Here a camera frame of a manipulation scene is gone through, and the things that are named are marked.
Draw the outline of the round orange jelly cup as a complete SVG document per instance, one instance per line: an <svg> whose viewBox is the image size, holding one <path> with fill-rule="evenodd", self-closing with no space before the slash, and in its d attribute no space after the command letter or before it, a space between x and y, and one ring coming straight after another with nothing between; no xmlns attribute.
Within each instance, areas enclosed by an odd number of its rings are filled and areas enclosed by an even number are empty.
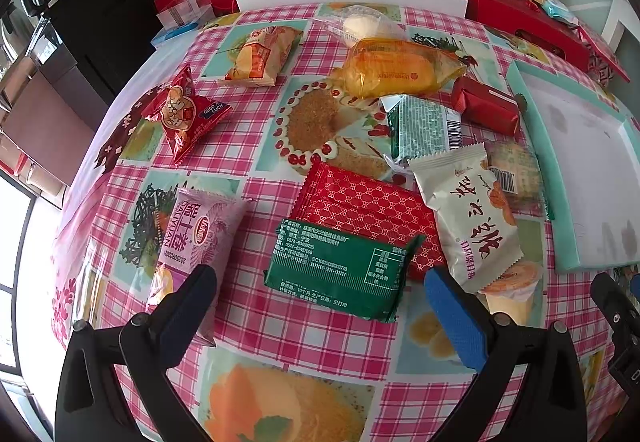
<svg viewBox="0 0 640 442"><path fill-rule="evenodd" d="M518 326L537 327L544 304L544 270L533 261L521 260L478 292L491 314L509 315Z"/></svg>

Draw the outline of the white pastry packet red script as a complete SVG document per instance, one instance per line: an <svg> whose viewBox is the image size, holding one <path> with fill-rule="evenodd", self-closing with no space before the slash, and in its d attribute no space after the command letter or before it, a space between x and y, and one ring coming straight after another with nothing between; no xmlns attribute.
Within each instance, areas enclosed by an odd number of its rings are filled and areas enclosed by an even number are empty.
<svg viewBox="0 0 640 442"><path fill-rule="evenodd" d="M467 292L478 292L523 258L518 227L483 144L409 161L449 272Z"/></svg>

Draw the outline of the pink swiss roll packet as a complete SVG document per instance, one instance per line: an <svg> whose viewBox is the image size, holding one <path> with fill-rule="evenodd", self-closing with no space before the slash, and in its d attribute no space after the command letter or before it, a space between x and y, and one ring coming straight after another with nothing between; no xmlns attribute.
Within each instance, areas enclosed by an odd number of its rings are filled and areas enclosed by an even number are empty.
<svg viewBox="0 0 640 442"><path fill-rule="evenodd" d="M160 242L160 255L152 278L145 311L179 289L200 264L210 266L217 284L224 282L234 236L248 202L201 189L181 187Z"/></svg>

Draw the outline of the clear cookie packet barcode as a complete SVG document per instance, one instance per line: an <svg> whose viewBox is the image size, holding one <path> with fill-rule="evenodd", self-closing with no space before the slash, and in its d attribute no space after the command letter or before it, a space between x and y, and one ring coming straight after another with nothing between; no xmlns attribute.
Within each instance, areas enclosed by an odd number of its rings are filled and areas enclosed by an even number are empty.
<svg viewBox="0 0 640 442"><path fill-rule="evenodd" d="M544 184L536 157L516 142L488 142L485 149L489 170L496 176L511 211L544 219Z"/></svg>

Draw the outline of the dark green snack packet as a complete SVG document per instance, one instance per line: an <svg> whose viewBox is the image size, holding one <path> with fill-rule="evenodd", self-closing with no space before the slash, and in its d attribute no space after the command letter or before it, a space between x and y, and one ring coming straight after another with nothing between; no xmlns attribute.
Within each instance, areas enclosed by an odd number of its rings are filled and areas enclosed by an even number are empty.
<svg viewBox="0 0 640 442"><path fill-rule="evenodd" d="M284 220L264 273L266 287L285 295L380 323L393 323L408 269L425 237L403 247Z"/></svg>

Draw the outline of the small red box packet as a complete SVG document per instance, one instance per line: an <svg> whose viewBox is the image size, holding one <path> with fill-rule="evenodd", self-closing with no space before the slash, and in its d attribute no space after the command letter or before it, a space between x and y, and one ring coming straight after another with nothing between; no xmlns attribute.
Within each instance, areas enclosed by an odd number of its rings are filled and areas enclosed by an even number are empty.
<svg viewBox="0 0 640 442"><path fill-rule="evenodd" d="M490 131L506 136L520 131L520 110L515 99L468 76L454 81L451 102L464 119Z"/></svg>

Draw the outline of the red good luck snack bag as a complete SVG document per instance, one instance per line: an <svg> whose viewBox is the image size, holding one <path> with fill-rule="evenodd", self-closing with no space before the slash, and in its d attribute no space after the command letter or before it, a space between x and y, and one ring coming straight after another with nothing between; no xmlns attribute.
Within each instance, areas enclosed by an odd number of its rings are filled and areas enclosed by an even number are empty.
<svg viewBox="0 0 640 442"><path fill-rule="evenodd" d="M194 146L224 121L232 108L225 102L198 95L190 64L175 78L157 87L142 113L146 120L160 122L175 165L180 165Z"/></svg>

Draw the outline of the silver green cracker packet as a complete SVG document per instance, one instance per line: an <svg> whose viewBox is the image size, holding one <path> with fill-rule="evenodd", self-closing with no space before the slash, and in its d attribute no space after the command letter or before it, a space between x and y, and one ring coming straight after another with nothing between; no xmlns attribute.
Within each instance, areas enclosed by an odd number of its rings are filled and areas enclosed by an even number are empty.
<svg viewBox="0 0 640 442"><path fill-rule="evenodd" d="M454 110L410 95L388 95L381 102L390 126L385 160L393 168L462 146L461 116Z"/></svg>

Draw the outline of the red patterned foil packet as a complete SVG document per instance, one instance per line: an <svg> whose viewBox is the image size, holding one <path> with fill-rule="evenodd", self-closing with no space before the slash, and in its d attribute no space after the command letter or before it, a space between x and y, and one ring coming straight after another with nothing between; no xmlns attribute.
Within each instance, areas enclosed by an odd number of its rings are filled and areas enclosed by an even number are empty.
<svg viewBox="0 0 640 442"><path fill-rule="evenodd" d="M310 169L290 218L396 247L422 235L408 269L416 283L432 267L446 264L434 212L420 195L324 162Z"/></svg>

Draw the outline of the orange bread packet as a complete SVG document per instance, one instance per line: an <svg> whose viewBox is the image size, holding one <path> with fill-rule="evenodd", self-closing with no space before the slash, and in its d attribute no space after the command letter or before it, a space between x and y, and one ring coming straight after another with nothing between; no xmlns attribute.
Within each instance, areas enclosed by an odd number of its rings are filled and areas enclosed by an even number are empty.
<svg viewBox="0 0 640 442"><path fill-rule="evenodd" d="M393 38L363 38L329 79L359 98L426 96L458 79L468 66L455 53Z"/></svg>

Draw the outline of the orange swiss roll packet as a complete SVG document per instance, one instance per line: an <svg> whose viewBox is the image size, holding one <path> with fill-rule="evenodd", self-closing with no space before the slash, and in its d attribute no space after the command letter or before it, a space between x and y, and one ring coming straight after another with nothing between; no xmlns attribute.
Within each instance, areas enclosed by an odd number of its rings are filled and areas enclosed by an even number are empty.
<svg viewBox="0 0 640 442"><path fill-rule="evenodd" d="M273 87L303 30L278 24L250 32L241 44L231 46L231 68L220 79L225 84Z"/></svg>

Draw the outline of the clear bag white bun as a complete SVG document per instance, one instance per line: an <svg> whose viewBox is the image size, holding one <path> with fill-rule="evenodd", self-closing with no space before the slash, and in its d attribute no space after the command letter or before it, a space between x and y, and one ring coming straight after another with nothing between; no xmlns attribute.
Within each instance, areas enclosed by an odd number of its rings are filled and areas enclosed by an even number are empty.
<svg viewBox="0 0 640 442"><path fill-rule="evenodd" d="M352 5L314 17L323 30L339 38L348 48L364 38L388 38L406 41L405 30L378 10Z"/></svg>

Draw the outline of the teal cardboard tray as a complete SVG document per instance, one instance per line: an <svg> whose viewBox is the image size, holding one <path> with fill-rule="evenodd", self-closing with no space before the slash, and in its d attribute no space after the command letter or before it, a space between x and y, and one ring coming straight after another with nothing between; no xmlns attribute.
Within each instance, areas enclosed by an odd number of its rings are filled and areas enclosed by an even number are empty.
<svg viewBox="0 0 640 442"><path fill-rule="evenodd" d="M514 60L506 72L538 160L555 269L639 262L639 129L574 80Z"/></svg>

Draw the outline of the pink patterned tin box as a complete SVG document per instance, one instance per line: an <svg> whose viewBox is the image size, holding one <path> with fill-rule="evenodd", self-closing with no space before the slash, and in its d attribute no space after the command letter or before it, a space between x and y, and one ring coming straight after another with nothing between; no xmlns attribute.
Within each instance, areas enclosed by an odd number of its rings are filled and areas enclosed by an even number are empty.
<svg viewBox="0 0 640 442"><path fill-rule="evenodd" d="M608 87L608 84L616 76L619 76L626 83L631 81L630 76L628 76L612 48L599 33L592 30L582 20L578 20L573 32L589 50L587 73L591 79L603 87Z"/></svg>

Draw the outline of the pink plaid tablecloth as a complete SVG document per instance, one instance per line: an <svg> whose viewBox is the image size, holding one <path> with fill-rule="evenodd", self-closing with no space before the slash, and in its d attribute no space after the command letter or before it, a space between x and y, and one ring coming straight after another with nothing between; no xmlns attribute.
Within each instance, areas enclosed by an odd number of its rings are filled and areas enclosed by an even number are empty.
<svg viewBox="0 0 640 442"><path fill-rule="evenodd" d="M204 425L209 402L275 384L290 412L329 424L331 441L425 441L470 383L431 332L411 325L427 305L410 285L397 321L366 321L268 289L262 281L276 229L303 186L276 150L274 117L285 101L346 57L314 21L318 4L234 14L198 34L189 50L161 47L122 91L89 149L63 209L54 262L51 329L60 344L74 321L112 327L143 311L164 225L180 186L248 202L217 304L212 346L195 341L168 374ZM253 30L285 24L304 35L273 87L225 84L228 50ZM232 108L180 165L162 127L140 115L141 98L190 64L198 94Z"/></svg>

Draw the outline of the large red gift box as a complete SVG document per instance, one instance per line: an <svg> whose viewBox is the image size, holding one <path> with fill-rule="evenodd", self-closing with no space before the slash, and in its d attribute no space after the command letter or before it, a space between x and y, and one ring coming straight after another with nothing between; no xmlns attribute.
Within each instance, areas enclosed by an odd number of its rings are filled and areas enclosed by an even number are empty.
<svg viewBox="0 0 640 442"><path fill-rule="evenodd" d="M468 0L466 16L486 27L524 38L588 72L589 48L566 24L549 17L531 0Z"/></svg>

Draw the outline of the white shelf table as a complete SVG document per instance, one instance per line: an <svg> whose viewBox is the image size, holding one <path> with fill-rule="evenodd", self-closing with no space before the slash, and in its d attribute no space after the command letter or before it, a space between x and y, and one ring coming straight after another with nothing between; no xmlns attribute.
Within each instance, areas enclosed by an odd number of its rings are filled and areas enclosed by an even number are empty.
<svg viewBox="0 0 640 442"><path fill-rule="evenodd" d="M601 32L612 52L616 52L625 33L640 42L640 20L628 0L612 0Z"/></svg>

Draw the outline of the blue wet wipes pack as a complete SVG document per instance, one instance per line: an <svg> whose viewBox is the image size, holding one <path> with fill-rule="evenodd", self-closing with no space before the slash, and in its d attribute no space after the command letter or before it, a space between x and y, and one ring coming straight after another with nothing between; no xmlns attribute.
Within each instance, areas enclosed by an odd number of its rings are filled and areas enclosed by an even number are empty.
<svg viewBox="0 0 640 442"><path fill-rule="evenodd" d="M541 8L552 19L561 21L570 27L577 27L578 18L570 11L570 9L559 0L545 0Z"/></svg>

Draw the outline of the blue tissue box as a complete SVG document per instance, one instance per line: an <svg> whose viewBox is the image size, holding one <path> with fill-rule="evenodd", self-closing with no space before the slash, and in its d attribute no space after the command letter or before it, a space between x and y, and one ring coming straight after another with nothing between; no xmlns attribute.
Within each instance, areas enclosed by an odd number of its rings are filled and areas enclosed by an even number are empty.
<svg viewBox="0 0 640 442"><path fill-rule="evenodd" d="M194 30L198 30L200 24L197 21L193 21L190 24L184 24L183 26L176 27L175 29L166 30L162 29L157 32L157 35L154 36L151 40L151 44L154 48L159 48L166 41L175 38L176 36L183 35L185 33L189 33Z"/></svg>

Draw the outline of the black cabinet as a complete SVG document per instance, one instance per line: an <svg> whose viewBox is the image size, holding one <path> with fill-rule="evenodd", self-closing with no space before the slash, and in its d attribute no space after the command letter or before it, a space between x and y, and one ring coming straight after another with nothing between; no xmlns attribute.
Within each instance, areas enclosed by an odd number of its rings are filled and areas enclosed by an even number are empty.
<svg viewBox="0 0 640 442"><path fill-rule="evenodd" d="M153 54L160 30L154 0L21 0L30 16L46 20L103 102Z"/></svg>

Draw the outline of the clear plastic box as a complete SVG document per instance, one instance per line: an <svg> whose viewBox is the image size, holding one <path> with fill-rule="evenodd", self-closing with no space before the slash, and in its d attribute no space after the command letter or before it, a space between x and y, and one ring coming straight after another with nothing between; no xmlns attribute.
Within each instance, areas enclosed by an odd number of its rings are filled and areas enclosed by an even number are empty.
<svg viewBox="0 0 640 442"><path fill-rule="evenodd" d="M214 16L210 0L157 1L157 18L166 31L176 30L194 22L199 26Z"/></svg>

